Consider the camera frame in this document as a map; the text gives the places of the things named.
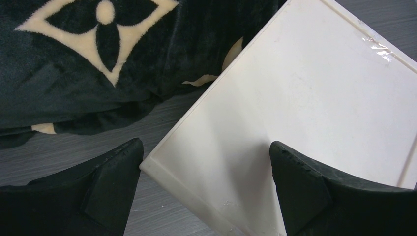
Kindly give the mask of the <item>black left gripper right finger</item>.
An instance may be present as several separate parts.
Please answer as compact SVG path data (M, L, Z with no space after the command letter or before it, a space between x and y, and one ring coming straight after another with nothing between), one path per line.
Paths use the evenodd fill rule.
M356 177L279 141L269 155L287 235L416 235L415 190Z

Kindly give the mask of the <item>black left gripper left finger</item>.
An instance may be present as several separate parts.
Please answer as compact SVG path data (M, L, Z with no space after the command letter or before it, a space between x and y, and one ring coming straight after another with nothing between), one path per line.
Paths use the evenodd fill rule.
M1 187L1 235L123 235L143 155L142 141L134 138L26 185Z

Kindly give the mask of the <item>white pink drawer organizer box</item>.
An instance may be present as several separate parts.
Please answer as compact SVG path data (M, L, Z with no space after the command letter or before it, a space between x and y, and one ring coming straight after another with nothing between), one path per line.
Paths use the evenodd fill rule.
M288 236L275 141L416 191L416 61L336 1L290 0L140 168L222 236Z

